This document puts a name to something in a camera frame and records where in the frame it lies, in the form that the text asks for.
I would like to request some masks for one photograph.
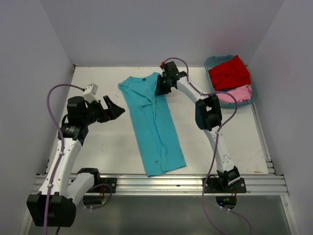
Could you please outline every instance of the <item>folded fabric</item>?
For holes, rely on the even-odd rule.
[[[216,91],[233,89],[251,83],[250,73],[238,55],[209,70]]]
[[[158,75],[129,77],[118,84],[130,110],[148,177],[186,166],[166,97],[155,95]]]
[[[235,97],[235,99],[237,100],[237,102],[243,102],[243,101],[251,100],[251,92],[252,92],[251,86],[250,85],[244,85],[241,87],[237,87],[233,90],[230,90],[227,93],[232,94]],[[235,103],[233,98],[227,94],[216,94],[216,95],[223,102]]]

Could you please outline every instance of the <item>teal towel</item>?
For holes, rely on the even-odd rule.
[[[164,95],[155,95],[157,76],[129,77],[118,84],[128,108],[148,177],[186,166]]]

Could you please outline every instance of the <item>pink towel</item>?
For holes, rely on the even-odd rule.
[[[251,100],[252,89],[250,85],[244,85],[244,86],[232,89],[228,91],[228,93],[232,94],[236,98],[237,102],[243,102],[243,101]],[[216,94],[216,95],[223,102],[235,103],[233,98],[227,94]]]

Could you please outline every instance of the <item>red cloth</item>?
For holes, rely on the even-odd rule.
[[[216,91],[233,89],[251,83],[250,73],[238,55],[209,70]]]

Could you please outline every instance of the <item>laundry basket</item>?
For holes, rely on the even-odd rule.
[[[209,74],[209,70],[214,68],[215,66],[217,65],[220,65],[226,61],[229,61],[231,60],[232,58],[234,58],[233,55],[227,55],[227,56],[212,56],[212,57],[209,57],[205,63],[204,63],[204,67],[205,67],[205,71],[206,71],[206,76],[207,76],[207,79],[209,81],[209,85],[210,85],[210,89],[212,92],[215,92],[215,89],[213,87],[213,84],[212,84],[212,81],[211,81],[211,77],[210,77],[210,74]],[[241,106],[245,106],[245,105],[248,105],[248,104],[252,104],[257,96],[258,96],[258,93],[256,91],[256,88],[254,86],[254,83],[252,81],[252,78],[251,78],[251,88],[252,88],[252,96],[251,96],[251,100],[249,101],[244,101],[244,102],[238,102],[238,107],[241,107]],[[228,102],[223,102],[220,100],[220,105],[221,107],[223,108],[235,108],[235,103],[228,103]]]

